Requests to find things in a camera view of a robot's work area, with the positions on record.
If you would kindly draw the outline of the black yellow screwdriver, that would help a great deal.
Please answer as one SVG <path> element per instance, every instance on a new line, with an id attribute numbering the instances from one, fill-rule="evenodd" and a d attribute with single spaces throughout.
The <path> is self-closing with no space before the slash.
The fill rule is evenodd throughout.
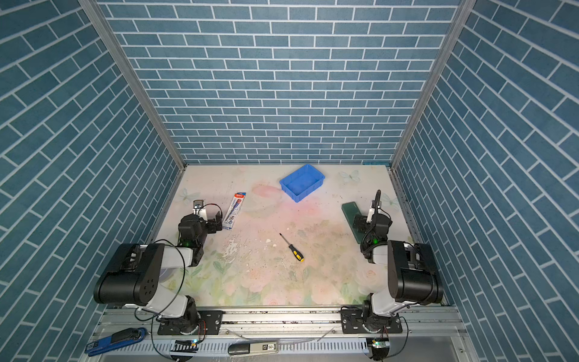
<path id="1" fill-rule="evenodd" d="M 283 236 L 280 233 L 280 237 L 286 242 L 287 246 L 289 247 L 289 249 L 291 250 L 292 254 L 295 256 L 295 258 L 300 261 L 303 262 L 304 261 L 304 256 L 303 254 L 292 244 L 290 243 L 285 236 Z"/>

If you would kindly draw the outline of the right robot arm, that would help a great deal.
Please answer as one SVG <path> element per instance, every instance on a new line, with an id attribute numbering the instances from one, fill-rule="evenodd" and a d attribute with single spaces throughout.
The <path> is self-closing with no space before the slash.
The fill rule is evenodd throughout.
<path id="1" fill-rule="evenodd" d="M 387 267 L 387 288 L 370 293 L 363 301 L 361 323 L 370 333 L 392 330 L 399 313 L 412 306 L 439 304 L 443 282 L 432 248 L 390 240 L 392 220 L 388 214 L 356 214 L 352 222 L 360 253 L 373 265 Z"/>

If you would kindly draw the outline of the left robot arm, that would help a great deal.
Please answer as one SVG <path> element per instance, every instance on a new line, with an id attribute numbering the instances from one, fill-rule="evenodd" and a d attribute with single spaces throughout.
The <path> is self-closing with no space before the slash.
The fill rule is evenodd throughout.
<path id="1" fill-rule="evenodd" d="M 223 312 L 200 312 L 193 297 L 161 285 L 166 269 L 196 267 L 204 255 L 209 234 L 223 229 L 223 212 L 211 220 L 197 212 L 182 218 L 178 241 L 160 239 L 152 244 L 122 244 L 105 267 L 93 290 L 93 299 L 103 305 L 135 305 L 159 323 L 160 336 L 201 337 L 220 332 Z"/>

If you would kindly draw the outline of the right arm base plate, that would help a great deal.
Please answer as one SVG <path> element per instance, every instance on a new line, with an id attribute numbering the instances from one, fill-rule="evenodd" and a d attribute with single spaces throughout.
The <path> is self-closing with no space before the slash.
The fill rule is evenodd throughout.
<path id="1" fill-rule="evenodd" d="M 362 309 L 353 307 L 342 307 L 339 312 L 344 334 L 399 334 L 403 331 L 399 318 L 382 317 L 372 313 L 365 315 Z"/>

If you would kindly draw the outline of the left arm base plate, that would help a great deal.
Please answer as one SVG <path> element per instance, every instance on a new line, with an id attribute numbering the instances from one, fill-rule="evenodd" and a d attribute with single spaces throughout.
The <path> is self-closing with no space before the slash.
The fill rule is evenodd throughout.
<path id="1" fill-rule="evenodd" d="M 192 318 L 161 318 L 159 336 L 214 336 L 218 335 L 223 322 L 222 310 L 197 311 Z"/>

